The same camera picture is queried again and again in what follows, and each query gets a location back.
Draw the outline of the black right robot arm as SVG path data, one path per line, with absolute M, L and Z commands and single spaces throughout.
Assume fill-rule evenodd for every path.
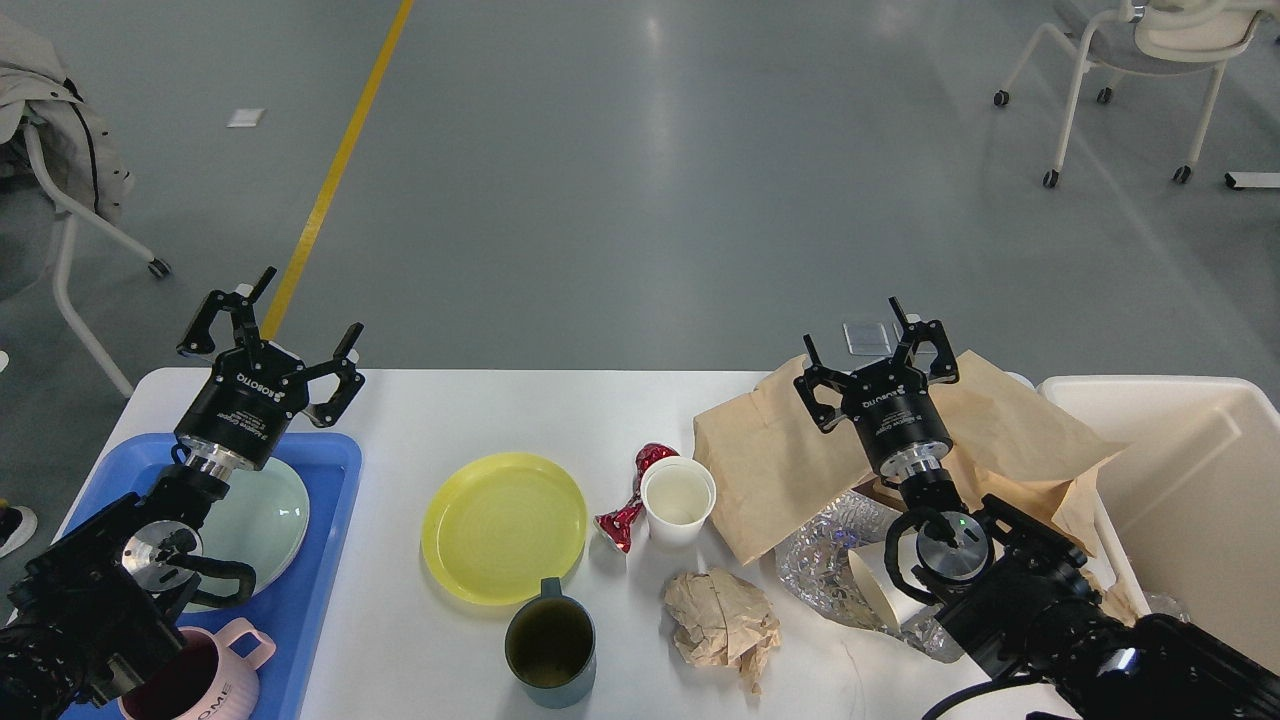
M 890 525 L 891 583 L 936 610 L 941 626 L 987 674 L 941 700 L 927 717 L 983 694 L 1047 683 L 1083 719 L 1275 719 L 1279 680 L 1229 644 L 1167 614 L 1133 626 L 1108 616 L 1066 536 L 987 495 L 963 502 L 943 457 L 954 442 L 929 387 L 959 380 L 937 320 L 910 320 L 893 352 L 845 373 L 814 345 L 794 382 L 815 425 L 856 429 L 877 478 L 906 510 Z

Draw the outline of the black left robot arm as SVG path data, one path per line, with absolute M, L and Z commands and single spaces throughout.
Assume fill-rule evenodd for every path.
M 175 427 L 172 462 L 148 493 L 127 493 L 29 560 L 9 591 L 15 618 L 3 628 L 3 716 L 56 719 L 74 703 L 97 707 L 134 691 L 184 644 L 177 619 L 188 603 L 247 603 L 256 573 L 204 555 L 200 539 L 234 471 L 262 469 L 292 420 L 332 427 L 364 387 L 351 352 L 356 322 L 330 359 L 312 366 L 265 340 L 255 304 L 275 269 L 250 290 L 214 290 L 178 352 L 214 355 L 210 377 Z M 215 352 L 215 316 L 234 343 Z

